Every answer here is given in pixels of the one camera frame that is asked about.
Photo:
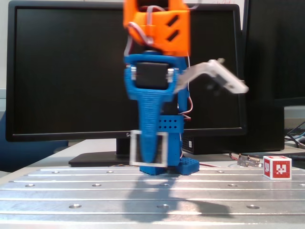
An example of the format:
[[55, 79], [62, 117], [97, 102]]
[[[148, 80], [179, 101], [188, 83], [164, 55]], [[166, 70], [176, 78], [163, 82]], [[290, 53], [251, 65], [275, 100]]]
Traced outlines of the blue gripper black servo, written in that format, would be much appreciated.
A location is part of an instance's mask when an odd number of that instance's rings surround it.
[[127, 94], [138, 103], [139, 129], [131, 131], [131, 165], [167, 165], [168, 133], [159, 132], [160, 112], [173, 100], [179, 74], [186, 69], [184, 57], [161, 53], [131, 54], [124, 58]]

